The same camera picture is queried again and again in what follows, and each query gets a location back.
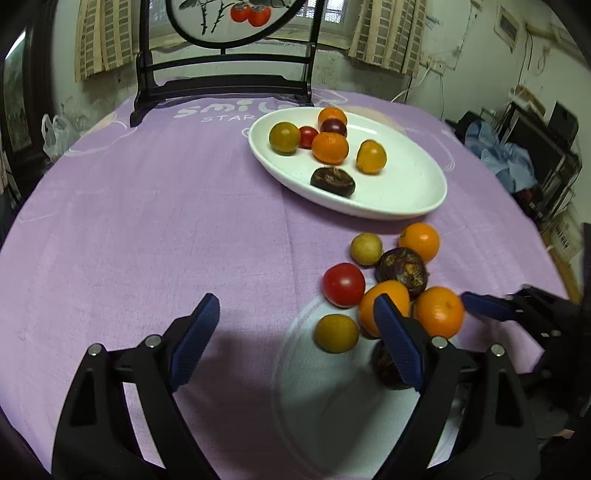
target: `black speaker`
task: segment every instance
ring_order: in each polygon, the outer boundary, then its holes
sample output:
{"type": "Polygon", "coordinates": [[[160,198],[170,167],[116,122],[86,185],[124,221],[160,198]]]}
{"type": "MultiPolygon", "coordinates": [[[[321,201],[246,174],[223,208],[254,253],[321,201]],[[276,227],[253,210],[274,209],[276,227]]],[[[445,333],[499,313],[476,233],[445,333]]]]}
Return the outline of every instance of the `black speaker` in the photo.
{"type": "Polygon", "coordinates": [[[548,128],[563,139],[570,148],[573,146],[574,138],[579,131],[579,122],[577,117],[556,102],[548,128]]]}

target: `blue gripper pad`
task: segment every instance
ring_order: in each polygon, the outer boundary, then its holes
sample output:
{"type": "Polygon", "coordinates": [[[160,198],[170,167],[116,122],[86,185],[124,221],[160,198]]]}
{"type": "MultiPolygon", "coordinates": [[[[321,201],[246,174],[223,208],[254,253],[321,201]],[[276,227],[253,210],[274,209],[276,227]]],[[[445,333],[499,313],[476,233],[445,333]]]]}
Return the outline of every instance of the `blue gripper pad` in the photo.
{"type": "Polygon", "coordinates": [[[516,320],[515,312],[504,300],[465,291],[460,295],[464,308],[473,315],[481,315],[500,322],[516,320]]]}
{"type": "Polygon", "coordinates": [[[173,392],[189,381],[220,319],[220,302],[208,293],[195,311],[193,323],[170,357],[168,386],[173,392]]]}
{"type": "Polygon", "coordinates": [[[400,321],[398,310],[380,295],[374,301],[374,319],[388,352],[406,385],[420,391],[424,384],[423,359],[400,321]]]}

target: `plate rim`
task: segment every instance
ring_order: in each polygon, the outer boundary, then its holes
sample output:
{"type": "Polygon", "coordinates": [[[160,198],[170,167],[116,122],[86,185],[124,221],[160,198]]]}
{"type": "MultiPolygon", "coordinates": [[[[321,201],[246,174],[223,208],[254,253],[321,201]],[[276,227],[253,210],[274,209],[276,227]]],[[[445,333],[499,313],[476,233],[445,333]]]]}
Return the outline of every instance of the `plate rim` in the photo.
{"type": "MultiPolygon", "coordinates": [[[[313,109],[316,111],[320,111],[322,110],[324,107],[316,107],[316,106],[294,106],[294,107],[289,107],[289,108],[282,108],[279,110],[274,110],[272,112],[268,112],[265,115],[263,115],[262,117],[258,118],[250,127],[249,131],[248,131],[248,144],[251,148],[251,151],[254,153],[256,159],[259,161],[259,163],[261,163],[261,165],[271,174],[271,176],[273,176],[279,183],[281,183],[284,187],[292,190],[292,188],[290,188],[289,184],[290,183],[297,183],[300,185],[303,185],[304,187],[310,187],[312,188],[309,184],[304,184],[301,181],[291,177],[290,175],[286,174],[283,172],[283,170],[277,168],[275,165],[273,165],[273,163],[271,163],[269,160],[267,160],[265,158],[265,156],[260,152],[259,149],[257,149],[257,147],[255,146],[253,139],[252,139],[252,131],[255,129],[255,127],[257,126],[257,124],[259,122],[261,122],[264,118],[268,117],[268,116],[273,116],[273,115],[279,115],[280,112],[285,112],[288,110],[292,110],[292,109],[313,109]]],[[[443,170],[441,169],[441,167],[439,166],[439,164],[437,163],[437,161],[418,143],[416,143],[415,141],[413,141],[412,139],[408,138],[406,135],[403,135],[402,133],[400,133],[399,131],[397,131],[396,129],[389,127],[388,125],[382,124],[380,122],[377,122],[376,120],[373,120],[371,118],[367,118],[363,115],[358,115],[357,113],[352,113],[352,112],[347,112],[347,117],[354,117],[354,118],[361,118],[363,119],[364,122],[369,122],[370,124],[374,124],[379,126],[380,129],[382,129],[383,127],[388,128],[389,130],[391,130],[392,132],[395,133],[395,135],[402,135],[406,140],[414,143],[418,148],[420,148],[425,155],[429,158],[429,160],[431,162],[433,162],[434,166],[436,167],[437,171],[439,172],[439,176],[441,177],[441,179],[443,180],[443,186],[444,186],[444,192],[443,195],[441,196],[441,198],[436,201],[435,203],[433,203],[432,205],[422,208],[420,210],[413,210],[413,211],[400,211],[400,210],[389,210],[389,209],[379,209],[379,208],[375,208],[372,206],[368,206],[367,204],[363,204],[363,203],[359,203],[355,200],[349,199],[347,197],[342,197],[339,195],[335,195],[332,194],[330,192],[327,192],[325,190],[322,189],[318,189],[315,188],[314,189],[314,194],[318,195],[319,197],[325,198],[327,200],[329,200],[330,202],[335,202],[338,204],[341,204],[343,206],[346,207],[352,207],[354,209],[359,209],[363,212],[367,212],[367,213],[373,213],[376,215],[381,215],[381,216],[392,216],[392,217],[408,217],[408,216],[421,216],[421,215],[425,215],[427,213],[432,212],[433,210],[436,210],[437,208],[439,208],[441,206],[441,204],[445,201],[445,199],[447,198],[447,191],[448,191],[448,186],[447,186],[447,178],[445,176],[445,174],[443,173],[443,170]]],[[[325,205],[321,205],[324,206],[325,208],[328,208],[330,210],[334,210],[333,208],[327,207],[325,205]]]]}

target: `dark brown water chestnut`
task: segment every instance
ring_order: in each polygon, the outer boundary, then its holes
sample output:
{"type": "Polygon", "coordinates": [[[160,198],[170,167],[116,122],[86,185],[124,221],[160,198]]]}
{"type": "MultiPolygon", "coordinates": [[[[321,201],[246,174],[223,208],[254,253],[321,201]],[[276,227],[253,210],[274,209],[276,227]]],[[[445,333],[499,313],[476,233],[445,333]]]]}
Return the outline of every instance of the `dark brown water chestnut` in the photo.
{"type": "Polygon", "coordinates": [[[324,120],[324,122],[320,126],[320,131],[321,132],[332,132],[335,134],[342,135],[345,138],[347,137],[347,127],[338,118],[329,118],[327,120],[324,120]]]}
{"type": "Polygon", "coordinates": [[[310,179],[310,185],[330,193],[350,197],[355,191],[355,181],[341,168],[318,168],[310,179]]]}
{"type": "Polygon", "coordinates": [[[408,385],[402,383],[402,378],[398,372],[398,368],[392,360],[392,356],[386,348],[383,340],[380,340],[371,353],[370,360],[371,368],[380,383],[392,390],[405,390],[410,388],[408,385]]]}
{"type": "Polygon", "coordinates": [[[410,248],[394,248],[382,255],[375,269],[378,282],[398,280],[408,288],[411,300],[427,288],[425,262],[410,248]]]}

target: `blue clothing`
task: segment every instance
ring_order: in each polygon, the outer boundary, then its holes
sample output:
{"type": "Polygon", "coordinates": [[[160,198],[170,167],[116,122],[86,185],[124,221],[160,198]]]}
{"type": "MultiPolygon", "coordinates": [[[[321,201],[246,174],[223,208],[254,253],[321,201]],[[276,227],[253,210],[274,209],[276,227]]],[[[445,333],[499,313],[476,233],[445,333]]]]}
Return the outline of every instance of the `blue clothing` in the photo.
{"type": "Polygon", "coordinates": [[[501,143],[490,124],[477,120],[466,131],[466,148],[476,155],[509,193],[530,189],[536,184],[534,166],[525,148],[501,143]]]}

